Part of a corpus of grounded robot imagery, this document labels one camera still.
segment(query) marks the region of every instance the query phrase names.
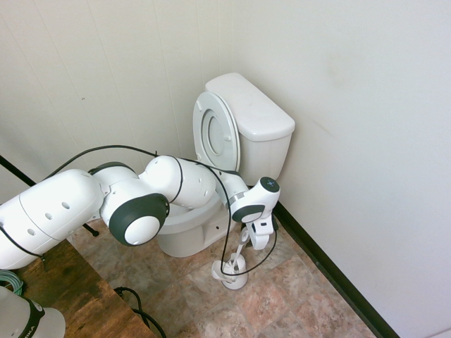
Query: toilet tank lid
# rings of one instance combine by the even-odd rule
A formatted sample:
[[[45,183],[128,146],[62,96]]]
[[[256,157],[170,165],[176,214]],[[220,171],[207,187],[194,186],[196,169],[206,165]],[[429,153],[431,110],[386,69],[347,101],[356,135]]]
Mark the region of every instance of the toilet tank lid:
[[[205,85],[205,90],[225,101],[239,133],[253,142],[280,139],[295,130],[295,121],[238,73],[212,79]]]

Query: black cord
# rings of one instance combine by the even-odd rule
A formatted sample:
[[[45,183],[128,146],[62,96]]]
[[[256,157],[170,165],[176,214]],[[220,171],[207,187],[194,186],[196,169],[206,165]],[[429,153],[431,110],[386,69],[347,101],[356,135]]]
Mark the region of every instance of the black cord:
[[[150,152],[148,152],[148,151],[145,151],[145,150],[142,150],[142,149],[139,149],[139,148],[135,148],[135,147],[133,147],[133,146],[122,146],[122,145],[116,145],[116,144],[110,145],[110,146],[98,146],[98,147],[96,147],[96,148],[91,148],[91,149],[88,149],[88,150],[85,150],[85,151],[79,153],[78,155],[75,155],[75,156],[72,157],[69,161],[65,162],[63,165],[61,165],[59,168],[57,168],[52,174],[50,174],[49,176],[47,176],[45,179],[54,176],[54,175],[55,175],[56,173],[58,173],[61,169],[63,169],[64,167],[66,167],[67,165],[69,165],[69,164],[71,164],[73,161],[75,161],[77,158],[79,158],[79,157],[81,157],[81,156],[83,156],[83,155],[85,155],[85,154],[88,154],[88,153],[90,153],[90,152],[92,152],[92,151],[97,151],[97,150],[102,150],[102,149],[111,149],[111,148],[124,148],[124,149],[130,149],[130,150],[138,151],[138,152],[140,152],[140,153],[144,153],[144,154],[147,154],[147,155],[150,155],[150,156],[153,156],[153,157],[158,157],[158,156],[160,156],[160,155],[158,155],[158,154],[153,154],[153,153],[150,153]],[[193,163],[196,163],[196,164],[198,164],[198,165],[202,165],[202,166],[204,166],[205,168],[207,168],[208,170],[210,170],[210,171],[213,173],[213,175],[216,177],[216,179],[218,180],[218,182],[221,184],[221,187],[222,187],[222,189],[223,189],[223,191],[224,191],[225,198],[227,199],[227,209],[228,209],[228,226],[227,226],[227,234],[225,235],[224,249],[223,249],[223,253],[222,253],[222,256],[221,256],[221,261],[224,262],[224,258],[225,258],[226,250],[227,250],[228,238],[229,238],[229,235],[230,235],[230,227],[231,227],[231,225],[232,225],[232,213],[230,212],[230,202],[229,202],[229,198],[228,198],[228,195],[227,195],[226,187],[224,187],[224,184],[222,183],[221,179],[220,179],[219,176],[213,171],[212,168],[214,168],[214,169],[216,169],[216,170],[219,170],[220,172],[221,172],[222,170],[221,170],[221,169],[218,169],[218,168],[215,168],[215,167],[211,167],[210,165],[204,164],[204,163],[199,162],[199,161],[196,161],[196,160],[190,160],[190,159],[188,159],[188,158],[183,158],[183,160],[188,161],[188,162],[193,162]],[[182,183],[183,183],[182,166],[181,166],[181,164],[180,164],[179,161],[177,161],[177,163],[178,163],[178,165],[180,166],[180,174],[181,174],[182,177],[181,177],[181,182],[180,182],[180,188],[179,188],[179,190],[178,190],[177,195],[175,196],[176,198],[177,198],[178,194],[180,193],[180,190],[182,189]],[[266,261],[266,259],[269,257],[269,255],[271,255],[271,253],[273,252],[274,248],[276,247],[276,242],[277,242],[277,232],[276,232],[276,231],[274,231],[274,232],[275,232],[274,245],[273,245],[272,249],[269,251],[268,255],[266,255],[266,257],[265,257],[260,263],[258,263],[257,265],[255,265],[253,268],[250,268],[249,270],[244,271],[243,273],[234,273],[234,274],[231,274],[231,273],[225,273],[225,272],[223,271],[223,264],[221,264],[221,273],[223,273],[223,274],[226,275],[226,276],[231,276],[231,277],[232,277],[232,276],[240,276],[240,275],[244,275],[244,274],[246,274],[246,273],[250,273],[250,272],[253,271],[254,269],[258,268],[261,264],[264,263],[264,261]]]
[[[224,184],[222,183],[221,179],[219,178],[219,176],[218,176],[218,175],[214,172],[214,170],[212,169],[212,168],[214,168],[214,167],[211,167],[210,165],[201,163],[201,162],[199,162],[199,161],[190,160],[190,159],[187,159],[187,158],[184,158],[184,160],[185,160],[185,161],[189,161],[189,162],[193,162],[193,163],[200,164],[200,165],[204,166],[205,168],[207,168],[208,170],[210,170],[210,171],[213,173],[213,175],[215,175],[216,179],[219,181],[219,183],[221,184],[221,187],[222,187],[222,189],[223,189],[223,191],[224,191],[225,198],[226,198],[226,200],[227,200],[227,209],[228,209],[227,234],[225,235],[224,248],[223,248],[223,253],[222,253],[222,255],[221,255],[221,262],[224,262],[224,258],[225,258],[225,256],[226,256],[226,250],[227,250],[228,237],[229,237],[229,235],[230,235],[230,227],[231,227],[231,225],[232,225],[232,212],[230,211],[230,202],[229,202],[229,199],[228,199],[226,187],[224,187]],[[225,273],[225,272],[224,272],[224,269],[223,269],[223,264],[221,264],[221,269],[220,269],[221,273],[222,273],[223,275],[225,275],[225,276],[241,276],[241,275],[245,275],[245,274],[250,273],[251,271],[257,269],[261,264],[264,263],[264,261],[266,261],[266,259],[269,257],[269,255],[271,255],[272,252],[274,251],[274,249],[275,249],[275,247],[276,247],[276,243],[277,243],[277,231],[274,231],[274,235],[275,235],[275,237],[274,237],[274,245],[273,245],[273,247],[271,248],[271,250],[269,251],[269,253],[266,255],[266,257],[263,258],[263,259],[260,261],[260,263],[256,264],[254,267],[252,267],[252,268],[250,268],[249,270],[246,270],[246,271],[244,271],[244,272],[242,272],[242,273],[233,273],[233,274],[232,274],[232,273]]]
[[[116,287],[116,288],[114,289],[114,291],[115,291],[120,297],[122,297],[122,295],[123,295],[122,291],[128,291],[128,292],[131,292],[131,293],[136,297],[136,300],[137,300],[137,302],[138,302],[138,309],[132,308],[133,312],[135,312],[135,313],[141,315],[142,321],[143,321],[144,324],[145,324],[147,327],[149,327],[149,328],[150,328],[150,325],[149,325],[149,322],[147,322],[147,320],[150,320],[150,321],[152,322],[152,324],[154,324],[154,326],[156,327],[156,329],[160,332],[162,338],[166,338],[166,334],[164,333],[163,328],[156,322],[155,319],[153,319],[149,314],[145,313],[145,312],[142,310],[142,306],[141,306],[141,298],[140,298],[140,296],[138,295],[138,293],[137,293],[135,290],[133,290],[133,289],[131,289],[131,288],[129,288],[129,287]]]
[[[20,250],[22,250],[23,252],[25,252],[26,254],[29,254],[31,256],[34,257],[38,257],[41,259],[41,261],[45,261],[45,257],[44,255],[38,255],[37,253],[32,253],[31,251],[28,251],[26,248],[22,247],[19,243],[17,243],[7,232],[6,230],[3,228],[3,225],[0,223],[0,231],[3,232],[3,234],[5,235],[5,237],[7,239],[9,239],[9,241],[11,243],[13,243],[16,247],[18,247]]]
[[[122,145],[120,145],[120,144],[113,144],[113,145],[110,145],[110,146],[98,146],[98,147],[96,147],[96,148],[91,148],[91,149],[88,149],[88,150],[85,150],[85,151],[79,153],[78,155],[75,155],[75,156],[72,157],[69,161],[65,162],[63,165],[61,165],[59,168],[57,168],[52,174],[50,174],[49,176],[47,176],[47,177],[44,178],[44,179],[46,180],[47,178],[50,178],[50,177],[56,175],[61,169],[63,169],[64,167],[66,167],[67,165],[69,165],[69,164],[71,164],[73,161],[75,161],[77,158],[79,158],[79,157],[81,157],[81,156],[83,156],[83,155],[85,155],[85,154],[88,154],[88,153],[91,153],[91,152],[97,151],[97,150],[111,149],[111,148],[124,148],[124,149],[130,149],[130,150],[138,151],[138,152],[140,152],[140,153],[144,153],[144,154],[147,154],[147,155],[150,155],[150,156],[153,156],[153,157],[159,156],[159,155],[157,155],[157,154],[150,153],[150,152],[148,152],[148,151],[145,151],[145,150],[142,150],[142,149],[139,149],[139,148],[135,148],[135,147],[133,147],[133,146],[122,146]]]
[[[160,332],[161,337],[162,338],[166,338],[166,334],[163,331],[163,328],[156,322],[155,319],[153,319],[150,315],[148,315],[147,313],[145,313],[144,311],[140,311],[137,310],[136,308],[132,308],[134,313],[138,313],[140,314],[142,317],[147,318],[148,320],[150,320],[152,322],[152,324],[154,324],[154,326],[156,327],[156,329]]]
[[[176,161],[177,161],[177,164],[178,164],[178,167],[180,168],[180,186],[179,186],[179,188],[178,188],[177,194],[175,194],[175,197],[172,199],[172,201],[169,202],[169,203],[171,204],[172,202],[174,202],[174,201],[177,199],[178,195],[179,195],[180,192],[182,191],[182,185],[183,185],[183,170],[182,170],[182,165],[180,164],[180,161],[179,161],[175,156],[172,156],[172,155],[167,155],[167,156],[172,157],[174,160],[176,160]]]

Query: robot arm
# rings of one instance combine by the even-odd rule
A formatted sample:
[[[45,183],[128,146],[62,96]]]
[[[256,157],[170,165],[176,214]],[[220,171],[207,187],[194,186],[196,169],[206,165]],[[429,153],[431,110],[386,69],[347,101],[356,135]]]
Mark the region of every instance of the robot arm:
[[[263,249],[273,232],[271,212],[280,194],[276,181],[263,177],[249,190],[237,173],[217,173],[233,220],[246,223],[254,248]],[[155,158],[141,175],[122,163],[89,173],[67,170],[0,205],[0,268],[31,263],[99,217],[122,244],[143,244],[163,227],[170,203],[199,208],[215,190],[225,196],[220,186],[203,166],[172,156]]]

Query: toilet seat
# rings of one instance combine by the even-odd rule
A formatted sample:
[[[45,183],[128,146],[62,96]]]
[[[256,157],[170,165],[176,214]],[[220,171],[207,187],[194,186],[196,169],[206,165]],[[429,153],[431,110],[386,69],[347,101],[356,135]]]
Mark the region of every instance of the toilet seat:
[[[238,128],[227,104],[218,95],[200,94],[194,105],[192,126],[198,161],[222,170],[238,170]]]

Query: white toilet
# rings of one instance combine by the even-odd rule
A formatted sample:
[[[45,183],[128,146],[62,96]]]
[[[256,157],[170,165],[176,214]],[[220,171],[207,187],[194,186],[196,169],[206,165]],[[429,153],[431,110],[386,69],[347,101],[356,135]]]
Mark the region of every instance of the white toilet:
[[[205,90],[193,112],[197,160],[238,171],[249,186],[263,176],[277,179],[295,129],[294,120],[240,74],[217,77]],[[166,254],[187,257],[226,235],[227,226],[227,209],[215,194],[201,208],[171,205],[157,240]]]

